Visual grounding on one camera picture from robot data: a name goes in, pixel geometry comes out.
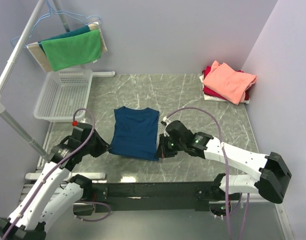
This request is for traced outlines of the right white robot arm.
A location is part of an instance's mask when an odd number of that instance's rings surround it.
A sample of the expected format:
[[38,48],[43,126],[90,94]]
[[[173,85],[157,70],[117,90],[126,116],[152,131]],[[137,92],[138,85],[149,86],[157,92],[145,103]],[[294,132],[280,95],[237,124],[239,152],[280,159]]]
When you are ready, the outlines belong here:
[[255,153],[220,142],[204,132],[193,133],[179,120],[167,124],[159,135],[156,158],[171,158],[178,152],[217,161],[242,171],[240,175],[220,173],[213,181],[212,194],[222,200],[232,194],[259,194],[265,200],[281,204],[292,178],[282,156]]

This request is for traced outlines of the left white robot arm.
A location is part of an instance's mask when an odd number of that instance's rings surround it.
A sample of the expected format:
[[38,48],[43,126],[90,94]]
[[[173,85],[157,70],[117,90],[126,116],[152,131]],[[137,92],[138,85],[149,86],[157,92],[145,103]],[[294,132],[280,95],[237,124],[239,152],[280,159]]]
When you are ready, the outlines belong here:
[[0,217],[1,239],[43,240],[51,225],[75,202],[95,199],[92,180],[71,172],[84,156],[96,158],[110,146],[94,126],[72,124],[72,134],[51,149],[50,160],[24,200],[8,217]]

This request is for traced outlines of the blue t shirt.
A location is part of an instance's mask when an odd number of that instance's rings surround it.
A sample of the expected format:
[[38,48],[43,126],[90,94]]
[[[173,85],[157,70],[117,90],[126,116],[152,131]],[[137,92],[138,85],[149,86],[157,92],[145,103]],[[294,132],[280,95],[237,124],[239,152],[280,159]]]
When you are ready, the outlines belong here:
[[149,107],[131,109],[122,106],[114,110],[115,126],[111,149],[113,155],[157,161],[159,112]]

